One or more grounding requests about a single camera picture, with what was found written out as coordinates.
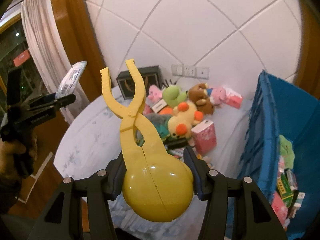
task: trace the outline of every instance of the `blue plastic crate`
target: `blue plastic crate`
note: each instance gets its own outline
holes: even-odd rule
[[[249,116],[238,179],[252,177],[270,203],[276,190],[279,134],[292,141],[298,188],[306,193],[287,230],[289,239],[294,239],[303,235],[320,209],[320,103],[305,91],[263,71]],[[232,232],[231,210],[232,201],[228,237]]]

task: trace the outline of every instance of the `electrical outlet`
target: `electrical outlet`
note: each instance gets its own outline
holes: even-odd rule
[[[172,76],[183,76],[183,65],[171,65]]]
[[[209,79],[208,67],[196,67],[196,77],[202,79]]]
[[[196,67],[195,66],[183,66],[183,76],[184,77],[196,77]]]

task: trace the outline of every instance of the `orange pom pom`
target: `orange pom pom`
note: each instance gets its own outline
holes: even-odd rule
[[[188,132],[187,126],[184,123],[180,123],[176,127],[177,135],[185,135]]]
[[[203,113],[200,112],[200,111],[195,111],[195,119],[196,119],[197,121],[202,121],[202,119],[203,119]]]
[[[189,105],[187,104],[187,102],[181,102],[180,104],[178,104],[178,110],[180,112],[185,112],[189,109]]]

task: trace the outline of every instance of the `red tag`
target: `red tag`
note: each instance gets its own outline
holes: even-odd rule
[[[26,49],[24,52],[22,52],[19,56],[17,56],[14,60],[13,63],[16,67],[19,67],[22,65],[26,60],[30,58],[29,51]]]

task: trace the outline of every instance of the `green box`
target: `green box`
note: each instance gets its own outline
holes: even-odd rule
[[[277,179],[277,189],[284,204],[289,208],[293,200],[293,192],[284,173],[281,173],[280,178]]]

